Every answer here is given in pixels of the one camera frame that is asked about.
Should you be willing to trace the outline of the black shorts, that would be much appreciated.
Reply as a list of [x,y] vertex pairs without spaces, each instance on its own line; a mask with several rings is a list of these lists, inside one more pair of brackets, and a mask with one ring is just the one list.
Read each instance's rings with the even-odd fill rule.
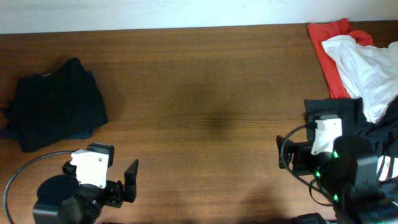
[[7,119],[1,138],[16,140],[22,152],[64,139],[88,139],[108,122],[95,78],[78,58],[53,73],[18,79],[14,98],[1,113]]

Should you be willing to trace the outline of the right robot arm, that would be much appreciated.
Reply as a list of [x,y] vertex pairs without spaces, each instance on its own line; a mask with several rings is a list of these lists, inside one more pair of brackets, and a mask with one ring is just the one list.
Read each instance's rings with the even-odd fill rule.
[[310,191],[325,196],[337,223],[397,223],[397,179],[379,180],[382,159],[359,136],[340,136],[331,152],[311,153],[312,144],[277,136],[279,167],[296,178],[312,175]]

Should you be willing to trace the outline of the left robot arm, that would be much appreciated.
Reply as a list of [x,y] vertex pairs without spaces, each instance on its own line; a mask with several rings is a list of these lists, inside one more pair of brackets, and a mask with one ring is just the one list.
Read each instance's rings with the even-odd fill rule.
[[43,182],[37,190],[33,208],[38,224],[94,223],[103,207],[119,208],[124,202],[133,203],[137,196],[136,177],[139,161],[135,160],[124,173],[125,183],[106,181],[101,189],[91,184],[79,184],[76,166],[70,161],[63,174]]

